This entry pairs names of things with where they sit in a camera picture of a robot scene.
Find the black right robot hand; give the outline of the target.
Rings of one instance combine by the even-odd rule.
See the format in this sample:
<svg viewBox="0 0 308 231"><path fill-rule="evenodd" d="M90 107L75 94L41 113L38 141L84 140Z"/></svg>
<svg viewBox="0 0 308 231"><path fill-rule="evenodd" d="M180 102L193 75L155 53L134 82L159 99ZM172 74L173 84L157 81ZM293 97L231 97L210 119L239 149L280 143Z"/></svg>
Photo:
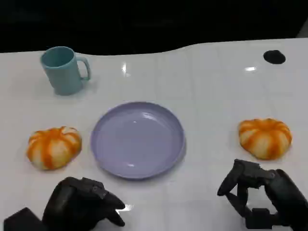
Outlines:
<svg viewBox="0 0 308 231"><path fill-rule="evenodd" d="M264 187L277 212L267 208L248 208L248 188ZM247 229L270 230L274 226L294 231L308 229L308 202L292 179L281 169L264 170L258 163L235 159L231 171L220 185L218 196L226 196Z"/></svg>

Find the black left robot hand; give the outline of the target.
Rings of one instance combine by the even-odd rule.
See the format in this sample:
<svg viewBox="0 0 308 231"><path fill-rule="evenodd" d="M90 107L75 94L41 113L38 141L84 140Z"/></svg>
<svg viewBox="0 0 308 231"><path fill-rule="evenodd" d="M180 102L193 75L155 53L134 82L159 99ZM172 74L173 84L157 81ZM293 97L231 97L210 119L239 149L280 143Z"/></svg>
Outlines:
<svg viewBox="0 0 308 231"><path fill-rule="evenodd" d="M116 212L124 208L125 204L103 183L67 177L53 190L42 222L49 231L90 231L104 219L124 227L125 222Z"/></svg>

